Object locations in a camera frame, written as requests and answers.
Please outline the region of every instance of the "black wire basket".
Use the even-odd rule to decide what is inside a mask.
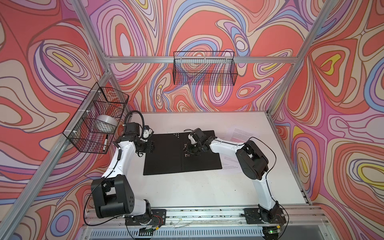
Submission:
[[[233,51],[173,52],[175,85],[234,86],[237,68]]]
[[[119,90],[99,86],[80,120],[63,134],[79,152],[107,153],[128,98]]]

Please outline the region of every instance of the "tape roll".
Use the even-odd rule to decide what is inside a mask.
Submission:
[[[108,115],[99,115],[97,117],[97,120],[100,120],[102,122],[106,122],[108,124],[103,124],[101,122],[96,121],[96,127],[99,129],[101,132],[105,133],[113,133],[116,126],[118,125],[118,122],[111,116]]]

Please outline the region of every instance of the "white tabletop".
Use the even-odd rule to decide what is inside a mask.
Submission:
[[[264,112],[230,113],[145,113],[145,125],[155,134],[183,132],[185,129],[214,130],[218,137],[227,136],[235,126],[252,131],[273,149],[277,162],[268,174],[274,198],[280,204],[305,204],[304,198],[284,157]],[[141,124],[138,114],[131,122]],[[275,157],[267,147],[258,147],[269,159],[271,168]],[[147,199],[152,207],[197,207],[257,205],[258,198],[252,181],[243,173],[223,174],[223,169],[182,172],[161,175],[143,175],[143,157],[132,159],[126,174],[135,198]]]

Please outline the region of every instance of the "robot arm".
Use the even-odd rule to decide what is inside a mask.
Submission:
[[[238,159],[243,173],[252,179],[259,196],[260,218],[270,223],[279,209],[278,202],[272,198],[267,182],[268,159],[251,140],[244,143],[223,141],[217,137],[207,137],[200,128],[192,131],[188,138],[191,143],[185,147],[186,154],[200,155],[209,149]]]
[[[100,179],[92,181],[91,190],[98,218],[116,215],[145,216],[151,218],[149,202],[136,199],[125,173],[128,172],[134,154],[152,152],[152,141],[142,140],[138,123],[126,124],[126,132],[121,135],[114,145],[116,152],[107,171]]]

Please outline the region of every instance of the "swirly patterned wall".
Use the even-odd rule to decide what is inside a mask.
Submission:
[[[173,56],[227,50],[295,56],[319,0],[95,0],[86,7],[109,56]]]
[[[295,56],[322,1],[92,1],[86,6],[109,56],[172,56],[233,50],[236,56]],[[132,109],[264,111],[289,65],[238,64],[236,85],[174,86],[172,64],[111,66]]]
[[[339,1],[273,115],[341,239],[384,236],[383,39],[383,1]]]
[[[175,86],[173,64],[122,63],[113,72],[131,109],[141,111],[264,111],[288,64],[243,64],[234,86]]]
[[[0,220],[103,70],[70,1],[0,1]],[[69,147],[14,239],[73,239],[107,155]]]

